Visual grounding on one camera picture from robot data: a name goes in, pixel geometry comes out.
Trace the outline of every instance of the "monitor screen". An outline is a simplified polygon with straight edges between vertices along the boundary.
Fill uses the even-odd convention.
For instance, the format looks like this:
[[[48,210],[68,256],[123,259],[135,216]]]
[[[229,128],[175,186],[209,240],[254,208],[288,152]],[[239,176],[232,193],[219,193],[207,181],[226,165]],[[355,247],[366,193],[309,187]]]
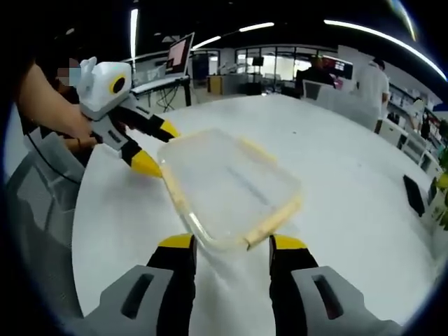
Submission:
[[[252,65],[253,65],[254,67],[262,67],[264,61],[265,61],[265,58],[264,58],[264,57],[254,57],[254,58],[252,59]]]
[[[336,77],[351,79],[353,76],[353,63],[326,55],[322,56],[322,63],[324,69],[327,69],[330,74]]]
[[[187,69],[188,56],[190,54],[191,45],[193,43],[193,36],[195,33],[181,38],[174,42],[168,51],[167,70],[165,73],[169,74],[184,74]]]

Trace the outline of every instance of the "office chair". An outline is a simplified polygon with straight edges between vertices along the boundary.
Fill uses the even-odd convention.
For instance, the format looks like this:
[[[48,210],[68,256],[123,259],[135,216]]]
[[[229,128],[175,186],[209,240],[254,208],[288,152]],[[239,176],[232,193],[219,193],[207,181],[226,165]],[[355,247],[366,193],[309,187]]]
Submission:
[[[303,80],[303,100],[324,109],[333,109],[334,87],[328,84]]]
[[[56,134],[50,135],[38,146],[42,154],[47,155],[47,161],[56,169],[73,179],[81,179],[83,170],[76,163],[69,167],[68,162],[74,161],[70,159],[71,153],[60,147],[64,146],[62,140]],[[68,152],[62,154],[68,161],[61,160],[57,154],[59,149]],[[28,153],[6,184],[12,238],[43,301],[62,324],[82,317],[71,264],[78,189],[79,185],[57,176],[36,151]]]

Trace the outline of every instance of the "laptop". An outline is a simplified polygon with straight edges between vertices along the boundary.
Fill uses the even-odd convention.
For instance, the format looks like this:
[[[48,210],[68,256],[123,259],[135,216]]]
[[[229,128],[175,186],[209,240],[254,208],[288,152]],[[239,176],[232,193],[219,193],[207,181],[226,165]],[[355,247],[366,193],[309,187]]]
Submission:
[[[186,78],[188,57],[194,36],[195,33],[191,33],[171,44],[168,50],[164,78],[152,80],[149,83],[133,88],[131,91],[136,95],[140,95],[146,91]]]

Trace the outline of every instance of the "ceiling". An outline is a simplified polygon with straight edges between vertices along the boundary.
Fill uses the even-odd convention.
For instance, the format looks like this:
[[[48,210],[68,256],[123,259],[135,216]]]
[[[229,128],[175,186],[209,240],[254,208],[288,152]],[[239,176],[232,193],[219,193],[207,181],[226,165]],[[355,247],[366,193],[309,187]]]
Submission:
[[[340,20],[379,30],[413,46],[432,59],[448,74],[448,48],[441,43],[444,11],[440,2],[402,0],[414,20],[417,42],[411,39],[403,21],[386,0],[376,1],[59,1],[51,14],[50,28],[45,30],[49,43],[63,43],[73,55],[84,58],[96,55],[99,60],[123,60],[130,57],[130,11],[139,8],[136,54],[166,50],[162,43],[167,35],[195,32],[195,43],[220,35],[222,39],[208,48],[238,48],[273,43],[313,44],[337,48],[339,44],[377,55],[400,67],[435,94],[448,102],[448,84],[420,59],[382,38],[331,27],[324,19]],[[275,26],[236,33],[239,28],[263,22]],[[74,28],[74,33],[65,32]]]

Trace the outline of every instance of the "plastic container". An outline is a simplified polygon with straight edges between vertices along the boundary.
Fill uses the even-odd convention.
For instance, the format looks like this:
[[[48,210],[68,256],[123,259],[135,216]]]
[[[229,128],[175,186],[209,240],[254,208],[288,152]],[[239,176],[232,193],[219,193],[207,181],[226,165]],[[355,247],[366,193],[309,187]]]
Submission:
[[[209,130],[158,152],[174,206],[206,248],[251,249],[300,207],[300,182],[257,146]]]

